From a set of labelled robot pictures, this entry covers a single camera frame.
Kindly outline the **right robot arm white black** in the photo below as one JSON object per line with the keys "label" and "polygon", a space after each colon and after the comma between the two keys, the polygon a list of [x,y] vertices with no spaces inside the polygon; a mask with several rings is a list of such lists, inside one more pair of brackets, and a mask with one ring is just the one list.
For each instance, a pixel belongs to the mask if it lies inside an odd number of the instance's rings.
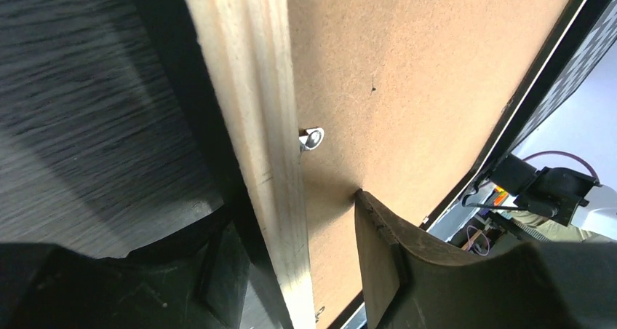
{"label": "right robot arm white black", "polygon": [[574,231],[576,240],[585,240],[585,234],[616,240],[616,190],[594,176],[564,167],[537,170],[508,155],[488,180],[514,197],[518,211]]}

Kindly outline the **black picture frame with photo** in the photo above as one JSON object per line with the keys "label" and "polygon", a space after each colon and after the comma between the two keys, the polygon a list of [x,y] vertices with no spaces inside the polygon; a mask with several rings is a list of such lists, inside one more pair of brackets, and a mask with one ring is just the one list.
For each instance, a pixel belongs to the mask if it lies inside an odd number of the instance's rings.
{"label": "black picture frame with photo", "polygon": [[315,328],[361,290],[355,192],[442,215],[611,0],[133,1],[223,204],[250,200],[291,328]]}

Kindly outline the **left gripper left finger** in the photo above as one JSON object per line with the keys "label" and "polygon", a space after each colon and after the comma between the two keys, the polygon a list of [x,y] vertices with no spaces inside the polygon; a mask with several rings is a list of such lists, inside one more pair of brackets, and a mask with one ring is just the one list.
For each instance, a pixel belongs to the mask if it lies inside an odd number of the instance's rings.
{"label": "left gripper left finger", "polygon": [[291,328],[248,197],[123,258],[1,245],[3,328]]}

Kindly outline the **black white checkerboard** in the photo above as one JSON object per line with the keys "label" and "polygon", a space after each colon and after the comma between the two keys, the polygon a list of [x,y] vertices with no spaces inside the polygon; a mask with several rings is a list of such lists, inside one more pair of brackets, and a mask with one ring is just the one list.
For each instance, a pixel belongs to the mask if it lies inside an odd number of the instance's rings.
{"label": "black white checkerboard", "polygon": [[584,82],[606,52],[616,41],[616,3],[613,1],[594,24],[591,32],[576,50],[564,71],[557,77],[540,102],[530,120],[515,138],[510,149],[514,149],[528,137],[540,124],[556,111]]}

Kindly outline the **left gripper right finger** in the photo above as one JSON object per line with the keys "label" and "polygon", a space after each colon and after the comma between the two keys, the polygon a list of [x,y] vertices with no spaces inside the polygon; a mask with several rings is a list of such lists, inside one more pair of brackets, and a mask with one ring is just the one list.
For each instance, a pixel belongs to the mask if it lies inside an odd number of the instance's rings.
{"label": "left gripper right finger", "polygon": [[614,328],[616,245],[523,242],[482,257],[355,196],[369,328]]}

